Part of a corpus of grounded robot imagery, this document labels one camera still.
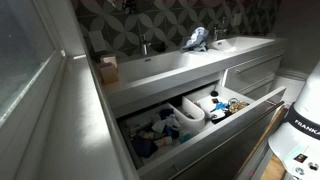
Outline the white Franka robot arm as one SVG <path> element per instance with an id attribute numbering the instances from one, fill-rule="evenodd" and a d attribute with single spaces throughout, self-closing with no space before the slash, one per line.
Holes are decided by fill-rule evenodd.
<path id="1" fill-rule="evenodd" d="M 320 62 L 268 144 L 298 180 L 320 180 Z"/>

